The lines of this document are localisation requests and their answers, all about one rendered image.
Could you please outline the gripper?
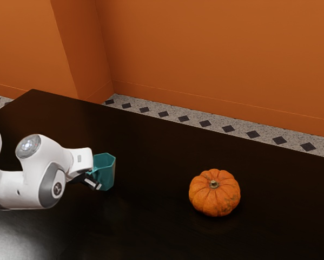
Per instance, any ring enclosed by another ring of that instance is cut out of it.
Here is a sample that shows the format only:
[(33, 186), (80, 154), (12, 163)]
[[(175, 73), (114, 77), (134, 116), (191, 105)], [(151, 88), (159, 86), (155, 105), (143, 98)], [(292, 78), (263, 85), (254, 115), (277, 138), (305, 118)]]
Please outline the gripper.
[(92, 176), (86, 173), (81, 173), (78, 176), (74, 177), (72, 180), (68, 181), (69, 184), (83, 183), (92, 190), (99, 190), (101, 184)]

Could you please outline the teal faceted mug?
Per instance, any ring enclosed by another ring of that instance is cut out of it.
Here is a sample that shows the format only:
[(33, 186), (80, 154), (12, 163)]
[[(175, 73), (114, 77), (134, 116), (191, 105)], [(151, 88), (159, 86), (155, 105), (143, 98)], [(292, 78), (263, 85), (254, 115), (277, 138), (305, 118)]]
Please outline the teal faceted mug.
[(114, 185), (116, 158), (109, 153), (94, 155), (94, 167), (86, 174), (92, 175), (102, 186), (100, 191), (107, 191)]

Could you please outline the orange pumpkin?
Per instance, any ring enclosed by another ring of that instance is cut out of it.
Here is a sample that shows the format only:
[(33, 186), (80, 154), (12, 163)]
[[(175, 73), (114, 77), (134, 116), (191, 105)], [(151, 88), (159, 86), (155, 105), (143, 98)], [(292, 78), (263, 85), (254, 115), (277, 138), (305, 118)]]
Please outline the orange pumpkin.
[(225, 170), (203, 171), (192, 179), (189, 186), (191, 204), (206, 216), (226, 216), (238, 206), (240, 199), (238, 182)]

